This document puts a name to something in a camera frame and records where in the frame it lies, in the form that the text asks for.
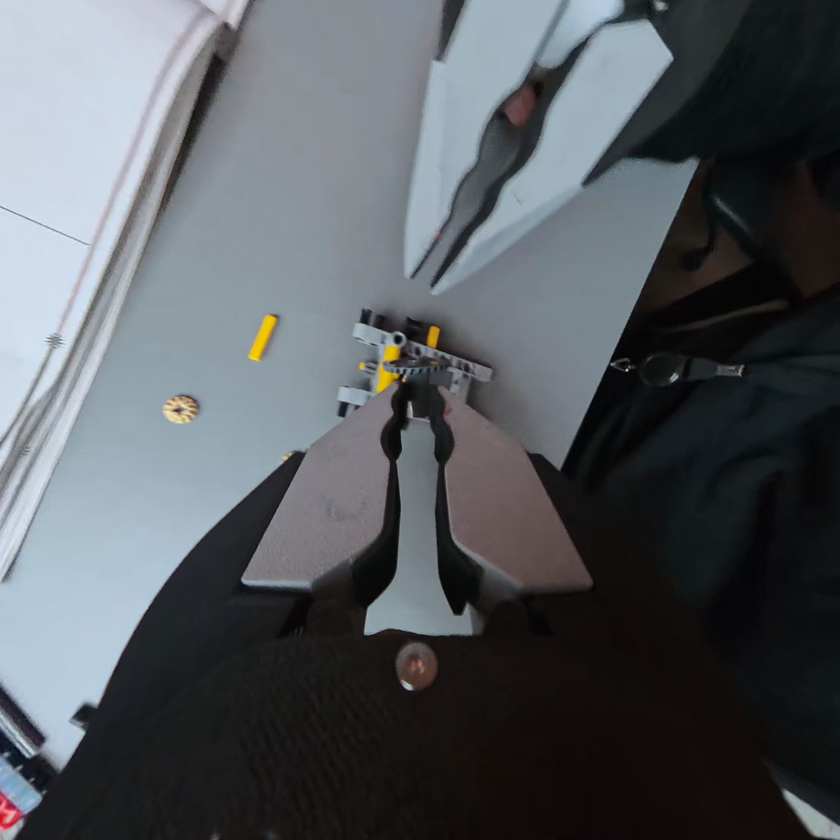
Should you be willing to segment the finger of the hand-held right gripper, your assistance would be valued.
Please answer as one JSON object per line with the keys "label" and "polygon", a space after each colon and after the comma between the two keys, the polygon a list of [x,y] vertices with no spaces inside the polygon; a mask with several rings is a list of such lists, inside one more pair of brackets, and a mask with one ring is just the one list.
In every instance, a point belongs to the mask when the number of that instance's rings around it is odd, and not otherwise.
{"label": "finger of the hand-held right gripper", "polygon": [[600,26],[552,70],[536,64],[501,108],[523,134],[521,162],[453,270],[429,280],[430,291],[441,295],[471,277],[576,198],[672,60],[653,25],[638,19]]}
{"label": "finger of the hand-held right gripper", "polygon": [[406,206],[407,279],[444,279],[494,211],[523,156],[501,113],[551,40],[567,2],[463,2],[429,68]]}

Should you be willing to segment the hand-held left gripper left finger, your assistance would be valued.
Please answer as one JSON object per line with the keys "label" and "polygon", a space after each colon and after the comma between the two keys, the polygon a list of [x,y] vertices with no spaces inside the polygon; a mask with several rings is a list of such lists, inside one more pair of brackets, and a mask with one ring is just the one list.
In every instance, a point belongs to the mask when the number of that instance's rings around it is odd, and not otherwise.
{"label": "hand-held left gripper left finger", "polygon": [[301,457],[241,582],[370,606],[396,572],[403,386],[392,384]]}

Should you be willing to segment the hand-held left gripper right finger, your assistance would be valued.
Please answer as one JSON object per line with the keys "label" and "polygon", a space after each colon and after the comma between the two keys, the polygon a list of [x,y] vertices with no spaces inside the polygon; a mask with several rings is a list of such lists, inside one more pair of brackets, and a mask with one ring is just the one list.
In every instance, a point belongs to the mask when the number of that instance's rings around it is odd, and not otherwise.
{"label": "hand-held left gripper right finger", "polygon": [[524,447],[441,386],[429,424],[438,577],[452,612],[588,592],[592,576]]}

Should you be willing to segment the dark grey lego differential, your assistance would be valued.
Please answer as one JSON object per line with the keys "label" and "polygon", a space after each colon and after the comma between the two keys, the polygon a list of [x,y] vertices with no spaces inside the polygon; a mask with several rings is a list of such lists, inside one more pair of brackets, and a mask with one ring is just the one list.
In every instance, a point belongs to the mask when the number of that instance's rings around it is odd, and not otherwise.
{"label": "dark grey lego differential", "polygon": [[426,421],[431,405],[433,374],[449,370],[450,362],[440,357],[420,356],[384,360],[382,370],[406,383],[406,417]]}

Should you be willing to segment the grey lego frame assembly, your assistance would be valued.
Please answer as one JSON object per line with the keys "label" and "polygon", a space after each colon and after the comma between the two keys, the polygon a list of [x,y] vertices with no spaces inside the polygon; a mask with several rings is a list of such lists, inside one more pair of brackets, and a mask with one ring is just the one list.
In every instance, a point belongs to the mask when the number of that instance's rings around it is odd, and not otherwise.
{"label": "grey lego frame assembly", "polygon": [[397,329],[389,329],[383,313],[368,308],[360,311],[359,319],[353,326],[352,338],[372,352],[372,357],[359,363],[359,373],[364,379],[361,385],[344,385],[339,388],[338,418],[347,418],[391,385],[406,386],[404,381],[383,372],[383,361],[420,356],[448,360],[449,370],[433,374],[433,385],[443,386],[450,395],[463,402],[468,401],[473,385],[489,384],[494,380],[493,368],[442,349],[440,337],[436,350],[428,348],[425,340],[430,325],[437,326],[432,322],[405,318]]}

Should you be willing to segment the pile of loose lego pieces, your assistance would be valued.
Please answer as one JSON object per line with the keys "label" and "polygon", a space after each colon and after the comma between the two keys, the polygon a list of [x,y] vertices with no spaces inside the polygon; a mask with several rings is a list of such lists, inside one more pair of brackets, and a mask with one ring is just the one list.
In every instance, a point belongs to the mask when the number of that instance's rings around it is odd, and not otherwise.
{"label": "pile of loose lego pieces", "polygon": [[1,688],[1,838],[15,838],[43,801],[52,778],[45,738]]}

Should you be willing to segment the lego instruction booklet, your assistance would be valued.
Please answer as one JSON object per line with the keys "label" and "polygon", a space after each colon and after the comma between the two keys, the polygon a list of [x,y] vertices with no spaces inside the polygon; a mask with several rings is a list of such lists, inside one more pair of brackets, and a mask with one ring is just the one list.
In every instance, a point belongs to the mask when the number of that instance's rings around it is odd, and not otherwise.
{"label": "lego instruction booklet", "polygon": [[1,2],[3,579],[251,4]]}

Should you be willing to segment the person's right hand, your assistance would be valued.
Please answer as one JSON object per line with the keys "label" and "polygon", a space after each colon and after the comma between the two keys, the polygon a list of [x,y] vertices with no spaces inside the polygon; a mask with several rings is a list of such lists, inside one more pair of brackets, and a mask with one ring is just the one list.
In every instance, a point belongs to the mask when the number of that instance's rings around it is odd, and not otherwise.
{"label": "person's right hand", "polygon": [[685,268],[685,260],[708,246],[711,210],[707,209],[708,181],[716,170],[703,163],[666,235],[653,268],[640,293],[634,312],[655,312],[690,293],[733,275],[756,262],[776,266],[787,273],[804,293],[816,292],[833,282],[833,270],[820,267],[816,250],[835,217],[812,182],[808,165],[787,164],[776,172],[770,195],[770,220],[763,245],[756,251],[743,247],[741,239],[720,224],[714,249],[697,269]]}

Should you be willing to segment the person's dark clothing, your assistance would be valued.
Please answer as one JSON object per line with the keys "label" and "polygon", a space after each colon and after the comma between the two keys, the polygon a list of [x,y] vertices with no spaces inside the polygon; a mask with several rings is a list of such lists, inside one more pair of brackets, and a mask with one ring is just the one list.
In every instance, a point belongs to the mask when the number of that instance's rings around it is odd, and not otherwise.
{"label": "person's dark clothing", "polygon": [[563,470],[691,605],[784,786],[838,823],[838,287],[727,312],[711,294],[629,323],[611,361],[673,351],[743,378],[607,367]]}

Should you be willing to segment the black badge reel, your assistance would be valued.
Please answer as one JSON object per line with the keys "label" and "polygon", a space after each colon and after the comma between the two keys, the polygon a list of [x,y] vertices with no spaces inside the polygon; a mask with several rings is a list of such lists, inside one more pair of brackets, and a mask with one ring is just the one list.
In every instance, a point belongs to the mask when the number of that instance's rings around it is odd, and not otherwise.
{"label": "black badge reel", "polygon": [[612,360],[608,368],[636,375],[650,387],[666,388],[677,384],[708,382],[716,379],[741,379],[746,364],[723,363],[673,351],[651,353],[641,360]]}

